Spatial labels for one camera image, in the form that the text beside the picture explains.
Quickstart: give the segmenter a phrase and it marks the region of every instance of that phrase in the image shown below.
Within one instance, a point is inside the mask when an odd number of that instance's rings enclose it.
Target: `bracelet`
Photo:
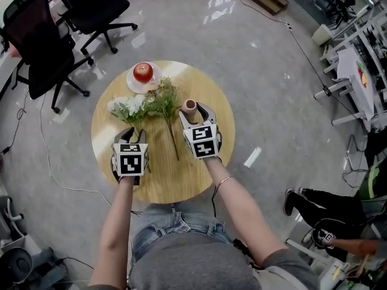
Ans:
[[[226,180],[228,180],[229,178],[233,177],[232,175],[226,177],[224,180],[222,180],[219,185],[217,186],[217,189],[219,189],[220,185],[223,184]]]

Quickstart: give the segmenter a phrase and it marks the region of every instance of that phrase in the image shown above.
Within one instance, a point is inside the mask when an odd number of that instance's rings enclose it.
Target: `person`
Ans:
[[[324,246],[331,256],[345,262],[348,253],[363,258],[371,255],[374,261],[369,267],[375,268],[387,259],[386,182],[387,158],[369,168],[353,197],[288,189],[284,213],[290,216],[296,208],[309,226],[332,233],[334,237]]]
[[[168,204],[151,204],[132,240],[130,289],[319,289],[317,276],[271,231],[252,196],[220,159],[203,160],[241,239],[265,270],[249,266],[215,217],[184,202],[176,203],[175,211]],[[127,287],[133,182],[131,177],[119,182],[88,289]]]

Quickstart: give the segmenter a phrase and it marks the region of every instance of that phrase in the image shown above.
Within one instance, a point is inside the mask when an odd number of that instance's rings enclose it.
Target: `gray shirt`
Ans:
[[[264,266],[278,266],[309,290],[319,281],[309,266],[290,250],[267,257]],[[247,258],[231,244],[199,233],[168,234],[133,266],[129,286],[137,290],[243,289],[260,290]],[[92,288],[110,290],[110,288]]]

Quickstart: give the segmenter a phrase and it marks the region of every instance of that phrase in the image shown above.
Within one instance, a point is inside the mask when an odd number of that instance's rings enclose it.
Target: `small cup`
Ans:
[[[187,99],[181,106],[181,110],[187,114],[188,118],[193,118],[196,114],[198,107],[195,100]]]

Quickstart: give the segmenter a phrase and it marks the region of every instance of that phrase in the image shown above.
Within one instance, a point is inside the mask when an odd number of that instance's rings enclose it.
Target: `denim shorts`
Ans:
[[[135,230],[132,240],[132,264],[139,261],[159,238],[173,233],[200,233],[232,243],[224,225],[215,217],[195,211],[189,204],[151,204],[140,216],[142,226]]]

